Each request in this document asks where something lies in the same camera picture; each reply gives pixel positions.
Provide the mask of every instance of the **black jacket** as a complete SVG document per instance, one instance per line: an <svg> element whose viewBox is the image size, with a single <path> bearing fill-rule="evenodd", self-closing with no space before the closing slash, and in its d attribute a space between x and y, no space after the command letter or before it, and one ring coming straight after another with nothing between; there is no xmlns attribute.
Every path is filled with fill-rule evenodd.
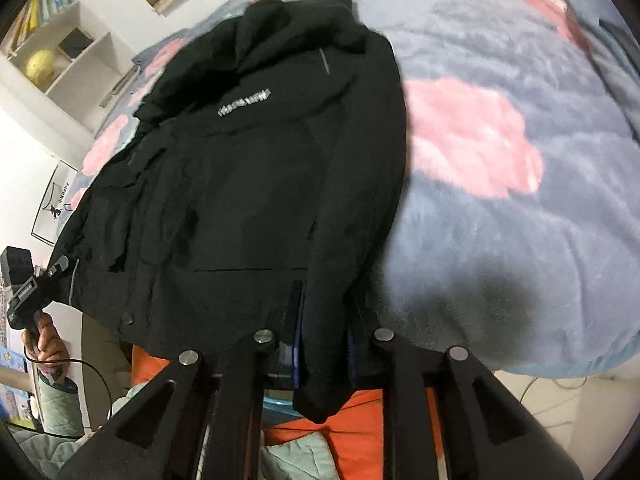
<svg viewBox="0 0 640 480"><path fill-rule="evenodd" d="M264 328L303 280L308 384L324 389L404 176L389 42L351 0L262 0L185 46L136 116L58 240L52 261L78 265L56 299L175 358Z"/></svg>

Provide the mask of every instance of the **yellow ball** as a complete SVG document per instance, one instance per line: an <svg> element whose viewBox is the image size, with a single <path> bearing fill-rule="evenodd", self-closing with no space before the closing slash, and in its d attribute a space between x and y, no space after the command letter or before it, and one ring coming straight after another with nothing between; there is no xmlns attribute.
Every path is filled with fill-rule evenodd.
<svg viewBox="0 0 640 480"><path fill-rule="evenodd" d="M45 86L53 78L53 59L52 50L35 52L24 67L24 75L34 85Z"/></svg>

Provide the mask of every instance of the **metal bolt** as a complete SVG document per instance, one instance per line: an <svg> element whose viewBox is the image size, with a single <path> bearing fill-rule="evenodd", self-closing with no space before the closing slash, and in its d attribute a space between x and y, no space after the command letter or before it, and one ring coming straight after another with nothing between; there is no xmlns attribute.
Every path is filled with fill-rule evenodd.
<svg viewBox="0 0 640 480"><path fill-rule="evenodd" d="M465 348L462 348L462 346L454 346L449 349L449 355L456 361L466 361L466 358L469 357L469 352L467 352Z"/></svg>
<svg viewBox="0 0 640 480"><path fill-rule="evenodd" d="M271 330L263 328L262 330L258 330L258 332L254 334L254 339L255 342L260 344L270 343L273 340L273 332Z"/></svg>
<svg viewBox="0 0 640 480"><path fill-rule="evenodd" d="M189 366L198 361L198 353L195 350L185 350L178 357L181 365Z"/></svg>
<svg viewBox="0 0 640 480"><path fill-rule="evenodd" d="M376 341L391 341L395 335L394 331L388 328L379 328L373 333Z"/></svg>

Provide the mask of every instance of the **jacket cuff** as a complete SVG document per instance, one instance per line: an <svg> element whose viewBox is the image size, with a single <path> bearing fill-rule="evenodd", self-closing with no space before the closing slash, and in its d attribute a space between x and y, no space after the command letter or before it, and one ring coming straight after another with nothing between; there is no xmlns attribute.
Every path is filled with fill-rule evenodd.
<svg viewBox="0 0 640 480"><path fill-rule="evenodd" d="M64 392L66 394L72 394L72 395L78 394L78 385L68 377L65 377L65 382L62 384L60 383L49 384L49 380L43 375L43 373L40 370L38 370L38 378L44 383L46 383L48 386L51 386L53 389L59 392Z"/></svg>

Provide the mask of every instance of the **white bookshelf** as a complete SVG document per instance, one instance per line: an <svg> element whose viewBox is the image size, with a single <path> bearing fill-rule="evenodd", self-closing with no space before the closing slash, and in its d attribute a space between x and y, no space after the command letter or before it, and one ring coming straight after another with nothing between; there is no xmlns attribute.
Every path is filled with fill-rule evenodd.
<svg viewBox="0 0 640 480"><path fill-rule="evenodd" d="M78 57L70 59L57 47L75 28L91 38L92 43ZM54 52L57 70L48 86L33 85L33 88L95 137L115 101L106 97L129 75L133 66L130 60L135 53L83 5L82 0L34 30L8 59L22 72L30 57L39 50Z"/></svg>

